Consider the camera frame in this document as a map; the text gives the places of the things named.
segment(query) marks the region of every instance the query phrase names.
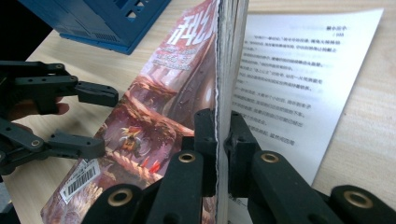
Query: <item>brown cover artwork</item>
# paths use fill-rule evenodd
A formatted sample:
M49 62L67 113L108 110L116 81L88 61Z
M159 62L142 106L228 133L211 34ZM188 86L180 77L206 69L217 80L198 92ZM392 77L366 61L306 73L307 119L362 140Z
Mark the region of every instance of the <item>brown cover artwork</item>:
M217 0L183 13L95 135L106 155L73 166L41 210L44 223L80 223L109 187L163 177L182 136L194 134L193 114L215 108L217 17ZM216 197L203 205L203 223L215 223Z

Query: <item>book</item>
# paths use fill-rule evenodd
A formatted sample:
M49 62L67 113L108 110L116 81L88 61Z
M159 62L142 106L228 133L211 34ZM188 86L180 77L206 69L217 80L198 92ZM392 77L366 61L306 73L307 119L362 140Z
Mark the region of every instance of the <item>book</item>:
M218 143L238 111L262 149L283 154L312 183L382 9L247 11L248 1L206 0L183 13L96 134L106 155L76 163L42 209L44 223L79 223L107 188L161 179L204 108L215 110ZM246 201L228 195L222 144L217 153L217 194L204 198L202 221L249 223Z

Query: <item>hand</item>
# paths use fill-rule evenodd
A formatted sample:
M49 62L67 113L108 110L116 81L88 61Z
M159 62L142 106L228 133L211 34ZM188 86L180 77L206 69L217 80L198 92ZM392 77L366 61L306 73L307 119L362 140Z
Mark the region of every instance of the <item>hand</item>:
M59 103L63 97L56 98L56 105L58 106L59 112L57 115L62 115L69 110L69 105L65 103ZM8 113L8 120L22 119L29 115L38 114L33 101L22 101L15 105Z

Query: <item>light wood surface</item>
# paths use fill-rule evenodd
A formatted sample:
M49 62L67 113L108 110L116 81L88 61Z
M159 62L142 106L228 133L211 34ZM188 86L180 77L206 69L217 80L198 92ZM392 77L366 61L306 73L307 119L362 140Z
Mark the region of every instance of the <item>light wood surface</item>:
M173 0L131 55L62 39L52 32L29 61L64 63L80 80L103 83L122 95L182 11L198 1ZM262 13L349 12L383 7L372 45L313 187L329 194L338 185L367 189L396 209L396 1L394 0L251 0L249 11ZM56 129L93 136L111 108L66 97L70 111L62 116L18 120L47 139ZM76 161L50 158L32 161L4 176L21 223L42 223L40 210Z

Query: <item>blue crate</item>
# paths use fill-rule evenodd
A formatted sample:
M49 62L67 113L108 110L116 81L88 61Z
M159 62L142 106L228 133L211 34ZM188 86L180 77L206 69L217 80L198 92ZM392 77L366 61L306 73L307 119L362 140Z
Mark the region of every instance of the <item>blue crate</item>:
M170 0L19 0L61 37L131 54Z

